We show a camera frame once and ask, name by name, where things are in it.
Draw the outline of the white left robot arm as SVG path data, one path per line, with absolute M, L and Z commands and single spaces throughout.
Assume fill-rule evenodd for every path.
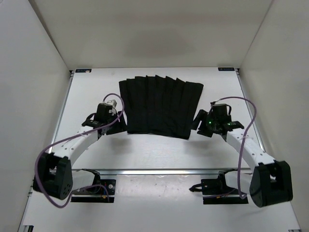
M 85 189 L 95 194 L 102 189 L 99 172 L 91 169 L 73 171 L 73 164 L 104 135 L 126 131 L 123 112 L 116 110 L 116 100 L 101 102 L 95 113 L 82 123 L 76 135 L 61 143 L 54 152 L 44 152 L 38 159 L 33 189 L 59 200 Z

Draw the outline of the black pleated skirt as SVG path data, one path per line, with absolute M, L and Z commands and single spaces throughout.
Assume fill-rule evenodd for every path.
M 120 81 L 127 132 L 189 139 L 203 87 L 157 75 Z

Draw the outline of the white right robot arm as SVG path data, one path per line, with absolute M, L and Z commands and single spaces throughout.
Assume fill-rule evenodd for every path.
M 231 106 L 214 104 L 209 112 L 199 110 L 192 129 L 212 137 L 220 135 L 245 161 L 252 174 L 241 168 L 220 171 L 216 179 L 202 179 L 191 192 L 202 192 L 205 198 L 221 198 L 229 194 L 250 196 L 258 207 L 290 202 L 293 199 L 291 168 L 285 161 L 277 161 L 263 151 L 247 134 L 239 121 L 233 121 Z

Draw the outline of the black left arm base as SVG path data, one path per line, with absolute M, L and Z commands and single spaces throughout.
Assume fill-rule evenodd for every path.
M 73 173 L 72 203 L 114 203 L 116 179 L 98 171 L 81 169 Z

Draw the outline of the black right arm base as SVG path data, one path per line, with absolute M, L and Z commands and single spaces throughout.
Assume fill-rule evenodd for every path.
M 201 179 L 201 182 L 189 188 L 191 192 L 201 192 L 204 205 L 248 204 L 248 198 L 241 199 L 238 190 L 228 187 L 225 180 L 227 173 L 236 171 L 229 169 L 220 171 L 216 179 Z

